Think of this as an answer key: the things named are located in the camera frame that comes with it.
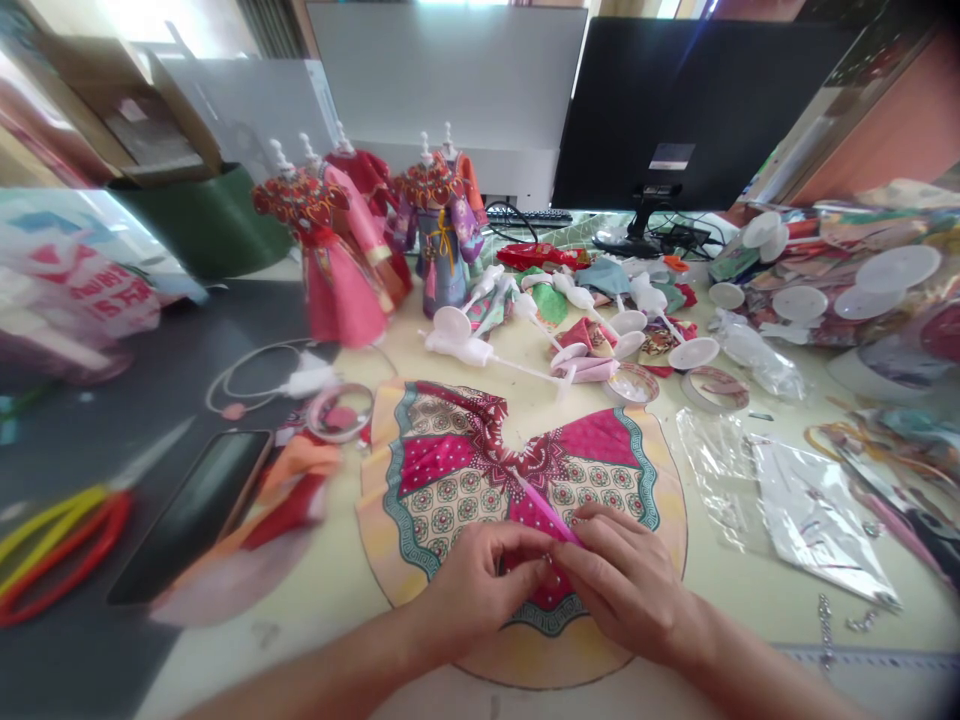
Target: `pink pen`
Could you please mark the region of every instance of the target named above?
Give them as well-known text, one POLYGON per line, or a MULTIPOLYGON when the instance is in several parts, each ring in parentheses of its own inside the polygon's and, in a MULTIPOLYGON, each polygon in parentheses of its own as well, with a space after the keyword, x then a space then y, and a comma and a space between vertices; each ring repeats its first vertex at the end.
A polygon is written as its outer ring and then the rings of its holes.
POLYGON ((573 530, 571 530, 570 527, 563 521, 557 511, 551 507, 550 503, 548 503, 546 499, 534 489, 533 485, 520 477, 516 470, 511 468, 510 472, 513 473, 513 476, 517 479, 517 482, 520 483, 520 487, 523 488, 523 492, 530 499, 530 502, 536 505, 540 509, 540 512, 550 518, 553 526, 557 529, 563 539, 569 543, 573 543, 577 547, 583 547, 583 543, 580 542, 580 538, 574 534, 573 530))
POLYGON ((950 582, 946 575, 943 574, 943 570, 940 569, 940 565, 934 559, 933 555, 931 555, 926 546, 920 542, 920 538, 917 537, 913 528, 901 520, 900 516, 887 507, 886 503, 876 495, 867 495, 864 500, 867 503, 867 507, 873 511, 873 514, 880 518, 890 533, 897 538, 907 550, 929 565, 934 572, 947 583, 950 582))

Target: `cardboard box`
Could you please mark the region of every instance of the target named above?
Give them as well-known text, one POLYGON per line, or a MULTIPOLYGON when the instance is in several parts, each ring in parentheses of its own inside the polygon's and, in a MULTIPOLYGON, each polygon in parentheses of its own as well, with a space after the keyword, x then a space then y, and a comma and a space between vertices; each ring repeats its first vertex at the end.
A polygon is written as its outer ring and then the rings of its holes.
POLYGON ((123 174, 144 187, 220 174, 216 140, 155 56, 151 85, 116 38, 39 35, 34 43, 108 128, 115 143, 101 147, 102 137, 87 139, 123 174), (116 162, 117 144, 129 162, 116 162))
POLYGON ((104 162, 114 168, 135 164, 130 153, 124 150, 103 121, 48 65, 37 60, 30 52, 21 50, 15 43, 8 46, 8 52, 24 74, 37 84, 104 162))

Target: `forearm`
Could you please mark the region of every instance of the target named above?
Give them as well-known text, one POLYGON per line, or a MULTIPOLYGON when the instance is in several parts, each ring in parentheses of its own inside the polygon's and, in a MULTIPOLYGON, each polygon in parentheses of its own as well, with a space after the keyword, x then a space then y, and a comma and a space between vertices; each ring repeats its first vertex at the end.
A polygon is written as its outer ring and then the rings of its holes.
POLYGON ((366 718, 394 691, 433 669, 405 606, 331 645, 218 695, 184 720, 366 718))
POLYGON ((682 674, 737 720, 864 720, 864 711, 823 679, 700 600, 709 628, 707 660, 682 674))

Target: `computer monitor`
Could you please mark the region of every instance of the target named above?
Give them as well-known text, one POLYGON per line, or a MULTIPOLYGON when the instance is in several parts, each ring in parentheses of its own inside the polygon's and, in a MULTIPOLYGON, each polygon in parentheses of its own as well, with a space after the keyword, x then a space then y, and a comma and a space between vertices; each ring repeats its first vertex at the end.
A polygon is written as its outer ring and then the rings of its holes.
POLYGON ((555 208, 727 210, 859 30, 814 23, 590 21, 555 208))

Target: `smartphone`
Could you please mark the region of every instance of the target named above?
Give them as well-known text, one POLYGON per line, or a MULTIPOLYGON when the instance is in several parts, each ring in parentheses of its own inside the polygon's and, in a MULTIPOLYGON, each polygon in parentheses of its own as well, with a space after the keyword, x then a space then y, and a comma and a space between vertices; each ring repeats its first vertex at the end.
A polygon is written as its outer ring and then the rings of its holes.
POLYGON ((273 449, 270 430, 220 433, 180 484, 107 594, 109 605, 152 602, 243 520, 273 449))

